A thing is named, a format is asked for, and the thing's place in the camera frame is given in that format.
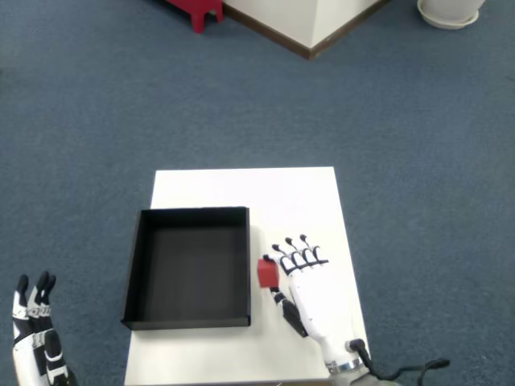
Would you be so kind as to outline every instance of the red object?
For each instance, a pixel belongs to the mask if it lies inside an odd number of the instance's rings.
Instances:
[[[216,12],[216,19],[224,19],[222,0],[167,0],[170,4],[188,12],[192,17],[193,30],[201,34],[204,30],[204,16],[211,10]]]
[[[279,271],[273,261],[257,261],[257,278],[261,288],[279,287]]]

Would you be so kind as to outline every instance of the white table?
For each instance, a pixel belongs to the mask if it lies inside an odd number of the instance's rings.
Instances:
[[[322,246],[341,277],[356,338],[366,340],[332,167],[156,172],[153,209],[224,206],[250,208],[252,325],[133,331],[127,386],[327,379],[317,343],[300,338],[258,284],[258,259],[285,236],[305,233]]]

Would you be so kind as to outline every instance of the gray carpet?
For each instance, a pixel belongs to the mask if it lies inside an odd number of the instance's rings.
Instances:
[[[17,277],[43,269],[81,384],[122,384],[155,170],[327,165],[380,369],[445,355],[426,384],[512,384],[515,2],[457,32],[414,4],[307,62],[157,0],[0,2],[0,384]]]

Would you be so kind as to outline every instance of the black box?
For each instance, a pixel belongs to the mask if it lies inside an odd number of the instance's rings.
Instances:
[[[141,211],[122,323],[131,330],[250,325],[249,209]]]

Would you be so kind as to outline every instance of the metal ring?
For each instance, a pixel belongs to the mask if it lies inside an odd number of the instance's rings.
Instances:
[[[326,363],[326,367],[328,368],[329,372],[331,374],[340,374],[341,372],[348,372],[351,370],[354,370],[355,368],[358,368],[363,363],[361,362],[360,358],[355,358],[351,360],[350,362],[341,364],[340,366],[333,363]]]

